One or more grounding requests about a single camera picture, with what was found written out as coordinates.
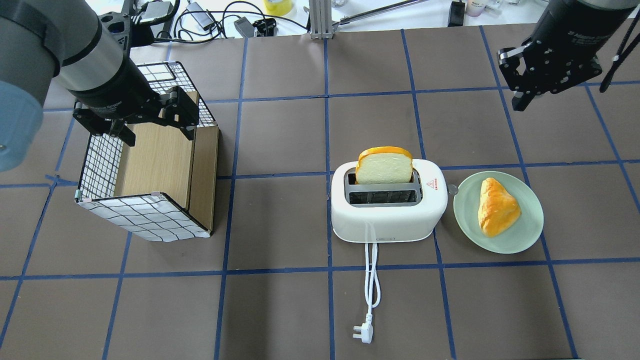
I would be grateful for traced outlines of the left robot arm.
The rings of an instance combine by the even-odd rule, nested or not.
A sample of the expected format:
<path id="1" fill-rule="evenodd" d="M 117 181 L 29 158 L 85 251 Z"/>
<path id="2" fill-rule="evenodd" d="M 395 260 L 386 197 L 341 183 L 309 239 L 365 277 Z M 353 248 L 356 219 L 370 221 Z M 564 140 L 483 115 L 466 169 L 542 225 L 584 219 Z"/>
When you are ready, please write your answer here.
<path id="1" fill-rule="evenodd" d="M 3 0 L 1 9 L 2 171 L 25 160 L 41 127 L 52 79 L 78 101 L 73 118 L 92 135 L 136 143 L 129 125 L 179 129 L 192 141 L 198 104 L 180 87 L 154 91 L 130 59 L 130 50 L 153 44 L 154 19 L 96 14 L 84 0 Z"/>

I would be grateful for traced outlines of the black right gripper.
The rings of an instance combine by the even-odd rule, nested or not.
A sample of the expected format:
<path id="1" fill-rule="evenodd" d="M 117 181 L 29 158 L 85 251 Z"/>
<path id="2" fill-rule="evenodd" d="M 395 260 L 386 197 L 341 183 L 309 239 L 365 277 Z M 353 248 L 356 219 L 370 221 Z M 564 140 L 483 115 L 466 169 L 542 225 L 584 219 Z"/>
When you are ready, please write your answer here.
<path id="1" fill-rule="evenodd" d="M 535 97 L 601 73 L 594 57 L 625 20 L 623 10 L 546 10 L 521 46 L 497 51 L 498 67 L 513 91 L 512 109 L 523 112 Z"/>

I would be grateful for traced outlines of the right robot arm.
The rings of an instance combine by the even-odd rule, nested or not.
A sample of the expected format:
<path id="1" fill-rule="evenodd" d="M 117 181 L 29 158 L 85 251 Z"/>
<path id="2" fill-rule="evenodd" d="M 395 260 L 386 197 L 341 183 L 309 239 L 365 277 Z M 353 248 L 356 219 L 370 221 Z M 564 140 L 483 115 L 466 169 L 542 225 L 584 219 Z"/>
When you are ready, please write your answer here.
<path id="1" fill-rule="evenodd" d="M 523 112 L 535 97 L 601 75 L 597 52 L 639 6 L 637 0 L 551 0 L 519 47 L 497 52 L 499 69 Z"/>

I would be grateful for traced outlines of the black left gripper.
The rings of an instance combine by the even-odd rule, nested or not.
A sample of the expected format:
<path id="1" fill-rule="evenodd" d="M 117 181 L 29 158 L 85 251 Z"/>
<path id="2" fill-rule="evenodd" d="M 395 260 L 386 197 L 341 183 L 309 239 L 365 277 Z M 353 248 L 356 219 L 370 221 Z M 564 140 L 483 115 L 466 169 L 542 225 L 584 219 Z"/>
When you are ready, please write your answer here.
<path id="1" fill-rule="evenodd" d="M 134 147 L 136 135 L 126 123 L 155 123 L 179 129 L 188 141 L 195 139 L 198 101 L 180 86 L 158 94 L 131 59 L 122 59 L 118 67 L 85 60 L 68 64 L 64 88 L 78 101 L 73 118 L 93 136 L 107 135 Z"/>

